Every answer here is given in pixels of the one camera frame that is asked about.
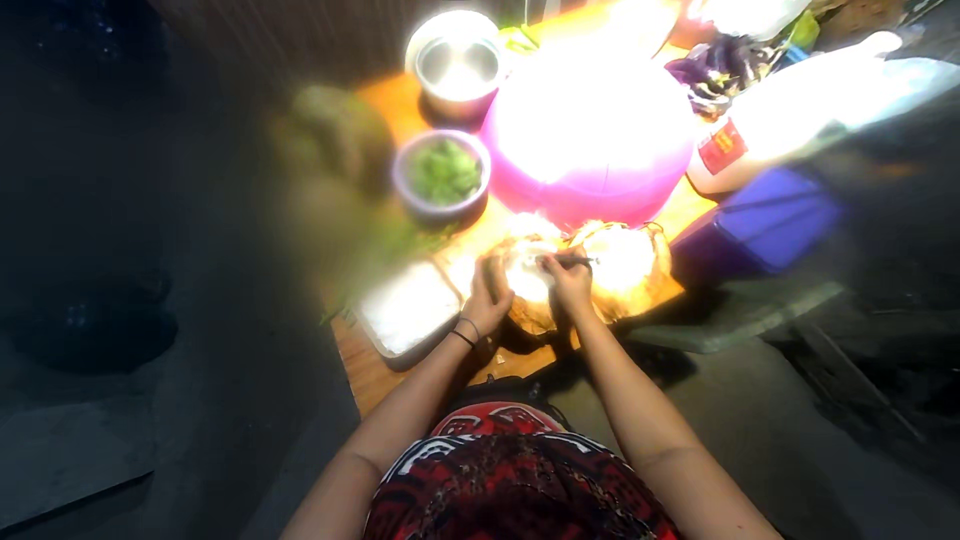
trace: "pink plastic basin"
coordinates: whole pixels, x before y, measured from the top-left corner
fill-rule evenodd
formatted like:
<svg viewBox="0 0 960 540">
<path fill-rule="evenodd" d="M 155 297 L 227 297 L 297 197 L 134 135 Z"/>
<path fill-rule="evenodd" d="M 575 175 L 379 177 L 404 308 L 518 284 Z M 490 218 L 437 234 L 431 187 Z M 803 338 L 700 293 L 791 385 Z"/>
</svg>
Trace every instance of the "pink plastic basin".
<svg viewBox="0 0 960 540">
<path fill-rule="evenodd" d="M 622 51 L 541 51 L 500 88 L 481 129 L 491 189 L 566 231 L 590 219 L 653 220 L 693 152 L 684 89 Z"/>
</svg>

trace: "green leaves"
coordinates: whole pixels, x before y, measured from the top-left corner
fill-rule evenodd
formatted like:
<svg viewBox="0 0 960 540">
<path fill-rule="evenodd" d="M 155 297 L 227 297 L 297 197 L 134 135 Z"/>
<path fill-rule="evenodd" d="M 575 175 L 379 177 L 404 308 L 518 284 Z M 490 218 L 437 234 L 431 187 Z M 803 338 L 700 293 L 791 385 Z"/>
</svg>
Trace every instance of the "green leaves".
<svg viewBox="0 0 960 540">
<path fill-rule="evenodd" d="M 425 145 L 410 159 L 410 187 L 438 206 L 465 201 L 480 188 L 480 163 L 460 144 L 446 139 Z"/>
</svg>

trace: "black bracelet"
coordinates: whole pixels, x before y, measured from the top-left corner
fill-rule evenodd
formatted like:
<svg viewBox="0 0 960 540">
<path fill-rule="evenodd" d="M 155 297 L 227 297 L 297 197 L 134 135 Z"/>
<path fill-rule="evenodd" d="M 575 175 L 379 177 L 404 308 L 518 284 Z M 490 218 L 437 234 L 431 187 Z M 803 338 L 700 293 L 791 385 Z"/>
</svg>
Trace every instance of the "black bracelet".
<svg viewBox="0 0 960 540">
<path fill-rule="evenodd" d="M 470 341 L 465 335 L 459 333 L 458 331 L 451 330 L 450 333 L 454 333 L 454 334 L 459 335 L 461 339 L 463 339 L 464 341 L 466 341 L 467 343 L 470 344 L 470 348 L 471 348 L 471 349 L 476 349 L 476 348 L 477 348 L 477 344 L 476 344 L 476 343 L 473 343 L 473 342 Z"/>
</svg>

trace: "bowl of green vegetables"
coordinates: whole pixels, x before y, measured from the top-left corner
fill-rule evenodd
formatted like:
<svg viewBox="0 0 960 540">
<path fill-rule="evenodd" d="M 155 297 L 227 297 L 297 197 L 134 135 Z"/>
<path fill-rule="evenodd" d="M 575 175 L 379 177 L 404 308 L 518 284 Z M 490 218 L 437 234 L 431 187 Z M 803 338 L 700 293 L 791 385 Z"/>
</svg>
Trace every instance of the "bowl of green vegetables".
<svg viewBox="0 0 960 540">
<path fill-rule="evenodd" d="M 413 211 L 453 218 L 487 194 L 490 168 L 490 152 L 480 139 L 456 130 L 434 130 L 397 152 L 394 186 Z"/>
</svg>

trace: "wooden table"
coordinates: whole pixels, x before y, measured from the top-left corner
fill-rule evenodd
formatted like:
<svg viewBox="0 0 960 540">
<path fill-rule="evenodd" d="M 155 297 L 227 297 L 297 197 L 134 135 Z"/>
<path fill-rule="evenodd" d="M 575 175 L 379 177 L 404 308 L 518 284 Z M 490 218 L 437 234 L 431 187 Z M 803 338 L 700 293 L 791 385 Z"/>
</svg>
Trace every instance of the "wooden table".
<svg viewBox="0 0 960 540">
<path fill-rule="evenodd" d="M 617 5 L 600 5 L 567 13 L 536 28 L 544 47 L 552 42 L 584 36 L 603 36 L 609 39 L 614 30 L 628 30 L 631 34 L 626 38 L 639 40 L 639 46 L 649 48 L 651 56 L 660 50 L 655 56 L 657 61 L 666 62 L 684 56 L 685 50 L 663 45 L 676 19 L 680 3 L 674 0 L 631 3 L 633 6 L 636 4 L 643 4 L 643 14 L 637 21 L 624 20 L 623 17 L 629 15 L 617 12 Z M 420 85 L 413 75 L 394 76 L 366 86 L 358 93 L 384 115 L 397 145 L 431 129 L 420 114 Z M 714 206 L 715 203 L 698 195 L 684 177 L 657 217 L 657 223 L 663 226 L 667 238 L 673 239 Z M 502 224 L 510 215 L 509 210 L 491 197 L 480 219 L 468 230 L 460 233 L 454 242 L 467 241 L 470 237 L 482 237 L 486 230 Z M 651 307 L 662 304 L 683 291 L 678 283 L 670 280 L 657 297 L 652 299 Z M 347 369 L 353 399 L 360 415 L 366 416 L 409 372 L 398 373 L 388 368 L 359 325 L 351 325 L 343 318 L 336 317 L 331 321 L 331 326 L 340 357 Z M 501 348 L 490 364 L 480 370 L 470 383 L 483 382 L 487 375 L 495 378 L 528 377 L 556 359 L 556 354 L 549 346 L 530 355 L 519 355 Z"/>
</svg>

